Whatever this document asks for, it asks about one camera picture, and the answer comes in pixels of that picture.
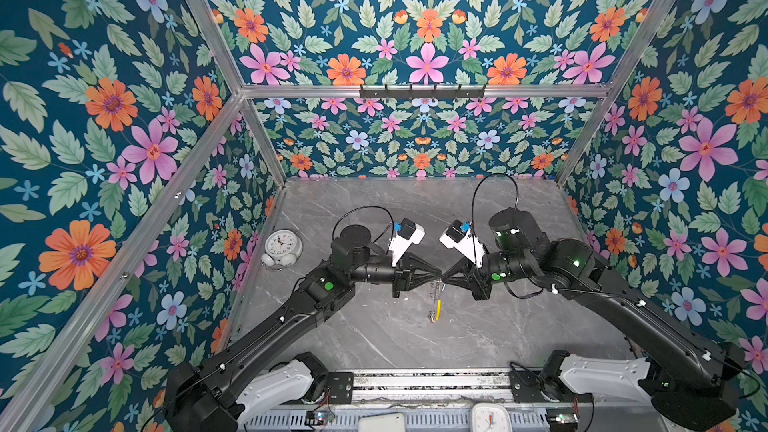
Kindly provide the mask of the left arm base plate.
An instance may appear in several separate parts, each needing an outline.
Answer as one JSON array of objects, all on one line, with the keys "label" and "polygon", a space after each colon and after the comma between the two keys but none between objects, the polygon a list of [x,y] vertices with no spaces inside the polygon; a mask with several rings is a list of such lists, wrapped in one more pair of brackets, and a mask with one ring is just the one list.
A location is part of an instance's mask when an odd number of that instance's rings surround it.
[{"label": "left arm base plate", "polygon": [[330,372],[314,378],[310,388],[301,398],[304,404],[330,403],[348,405],[352,403],[355,375],[352,372]]}]

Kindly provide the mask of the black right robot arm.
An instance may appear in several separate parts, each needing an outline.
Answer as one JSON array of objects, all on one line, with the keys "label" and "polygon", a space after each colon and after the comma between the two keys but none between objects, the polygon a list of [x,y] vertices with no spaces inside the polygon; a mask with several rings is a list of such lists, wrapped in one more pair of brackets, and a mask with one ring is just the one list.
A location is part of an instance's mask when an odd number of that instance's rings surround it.
[{"label": "black right robot arm", "polygon": [[440,241],[462,258],[443,274],[444,283],[487,300],[498,284],[528,281],[602,317],[644,353],[635,360],[609,360],[555,350],[534,381],[545,397],[621,397],[649,404],[691,431],[707,431],[736,414],[745,366],[734,346],[687,329],[646,301],[588,244],[550,240],[527,211],[504,209],[489,227],[495,252],[486,250],[471,225],[454,221],[447,227]]}]

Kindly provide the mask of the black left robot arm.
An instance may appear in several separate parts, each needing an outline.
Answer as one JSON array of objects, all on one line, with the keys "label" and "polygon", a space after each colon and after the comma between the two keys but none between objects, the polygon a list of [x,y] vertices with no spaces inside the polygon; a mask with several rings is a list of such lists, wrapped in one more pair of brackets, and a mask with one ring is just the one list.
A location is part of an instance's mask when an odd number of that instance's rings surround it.
[{"label": "black left robot arm", "polygon": [[388,284],[398,297],[436,280],[438,268],[409,252],[425,236],[404,219],[394,227],[387,249],[376,246],[362,225],[345,227],[331,242],[330,256],[301,277],[271,316],[213,357],[171,371],[165,419],[174,431],[238,431],[253,417],[323,393],[327,368],[312,353],[287,364],[269,365],[289,346],[341,310],[359,283]]}]

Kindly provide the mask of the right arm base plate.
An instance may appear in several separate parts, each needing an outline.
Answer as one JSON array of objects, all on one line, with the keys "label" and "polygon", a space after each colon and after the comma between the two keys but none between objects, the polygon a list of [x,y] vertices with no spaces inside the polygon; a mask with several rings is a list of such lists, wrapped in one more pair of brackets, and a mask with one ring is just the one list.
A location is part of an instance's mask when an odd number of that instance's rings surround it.
[{"label": "right arm base plate", "polygon": [[541,379],[538,372],[514,369],[508,373],[516,403],[569,403],[574,394],[554,379]]}]

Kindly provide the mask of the large grey perforated keyring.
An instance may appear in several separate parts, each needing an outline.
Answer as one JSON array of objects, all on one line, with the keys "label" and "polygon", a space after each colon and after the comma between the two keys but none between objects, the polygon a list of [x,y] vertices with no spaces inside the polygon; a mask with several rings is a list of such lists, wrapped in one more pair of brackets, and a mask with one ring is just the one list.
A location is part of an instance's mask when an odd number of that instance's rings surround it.
[{"label": "large grey perforated keyring", "polygon": [[432,306],[428,314],[428,319],[432,324],[439,322],[442,313],[442,294],[445,284],[442,281],[435,280],[431,283],[430,298]]}]

